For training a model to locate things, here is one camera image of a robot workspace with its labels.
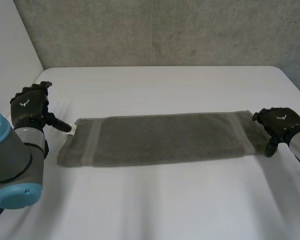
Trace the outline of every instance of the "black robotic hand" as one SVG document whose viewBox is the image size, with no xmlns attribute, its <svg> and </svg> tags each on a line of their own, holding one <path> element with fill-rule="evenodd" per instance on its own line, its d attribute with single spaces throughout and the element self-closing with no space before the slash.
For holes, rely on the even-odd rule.
<svg viewBox="0 0 300 240">
<path fill-rule="evenodd" d="M 300 116 L 290 108 L 262 109 L 256 112 L 253 121 L 258 121 L 271 136 L 264 155 L 272 157 L 279 143 L 290 144 L 291 139 L 300 132 Z"/>
<path fill-rule="evenodd" d="M 47 124 L 63 132 L 71 131 L 69 124 L 48 112 L 48 88 L 51 85 L 48 81 L 32 84 L 31 87 L 24 87 L 22 92 L 11 99 L 11 121 L 15 129 L 32 127 L 42 131 Z"/>
</svg>

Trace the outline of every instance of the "white wall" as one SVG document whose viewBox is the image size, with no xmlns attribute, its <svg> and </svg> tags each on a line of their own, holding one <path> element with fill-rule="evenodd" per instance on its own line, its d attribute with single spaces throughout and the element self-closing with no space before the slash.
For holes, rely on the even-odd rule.
<svg viewBox="0 0 300 240">
<path fill-rule="evenodd" d="M 13 0 L 0 0 L 0 112 L 7 117 L 10 99 L 43 71 Z"/>
</svg>

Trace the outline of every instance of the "gray towel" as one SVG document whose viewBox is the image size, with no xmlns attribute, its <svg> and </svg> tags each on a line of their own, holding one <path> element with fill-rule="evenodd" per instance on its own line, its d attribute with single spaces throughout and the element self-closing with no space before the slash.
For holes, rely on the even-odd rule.
<svg viewBox="0 0 300 240">
<path fill-rule="evenodd" d="M 80 118 L 57 157 L 63 167 L 123 167 L 263 154 L 249 111 Z"/>
</svg>

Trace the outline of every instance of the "white towel tag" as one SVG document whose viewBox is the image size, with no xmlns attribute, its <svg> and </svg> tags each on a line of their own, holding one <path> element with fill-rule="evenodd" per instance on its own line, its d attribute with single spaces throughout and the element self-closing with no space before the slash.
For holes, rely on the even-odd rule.
<svg viewBox="0 0 300 240">
<path fill-rule="evenodd" d="M 74 136 L 75 133 L 76 133 L 76 130 L 77 130 L 77 125 L 75 125 L 75 124 L 70 124 L 70 126 L 71 126 L 71 131 L 63 132 L 62 134 Z"/>
</svg>

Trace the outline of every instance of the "gray wall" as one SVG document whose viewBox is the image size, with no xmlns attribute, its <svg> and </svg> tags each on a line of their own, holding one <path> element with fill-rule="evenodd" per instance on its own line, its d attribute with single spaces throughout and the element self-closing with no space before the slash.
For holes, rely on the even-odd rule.
<svg viewBox="0 0 300 240">
<path fill-rule="evenodd" d="M 269 65 L 300 89 L 300 0 L 14 2 L 45 69 Z"/>
</svg>

